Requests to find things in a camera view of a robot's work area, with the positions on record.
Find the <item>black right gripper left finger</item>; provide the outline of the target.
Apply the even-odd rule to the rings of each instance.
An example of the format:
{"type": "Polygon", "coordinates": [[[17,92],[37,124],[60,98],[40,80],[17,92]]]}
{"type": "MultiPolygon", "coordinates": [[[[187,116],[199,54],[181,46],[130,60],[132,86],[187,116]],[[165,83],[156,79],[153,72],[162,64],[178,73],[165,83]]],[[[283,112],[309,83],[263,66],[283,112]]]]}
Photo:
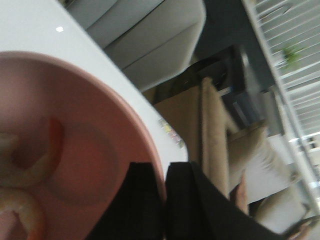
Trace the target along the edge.
{"type": "Polygon", "coordinates": [[[125,179],[87,240],[162,240],[163,202],[151,163],[132,162],[125,179]]]}

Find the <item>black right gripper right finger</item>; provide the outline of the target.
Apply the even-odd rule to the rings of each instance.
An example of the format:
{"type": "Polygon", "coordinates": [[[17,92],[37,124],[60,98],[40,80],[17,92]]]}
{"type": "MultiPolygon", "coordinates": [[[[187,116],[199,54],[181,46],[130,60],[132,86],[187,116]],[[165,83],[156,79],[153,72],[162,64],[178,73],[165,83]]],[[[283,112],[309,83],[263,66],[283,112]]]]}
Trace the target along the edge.
{"type": "Polygon", "coordinates": [[[172,162],[166,175],[168,240],[282,240],[234,206],[194,162],[172,162]]]}

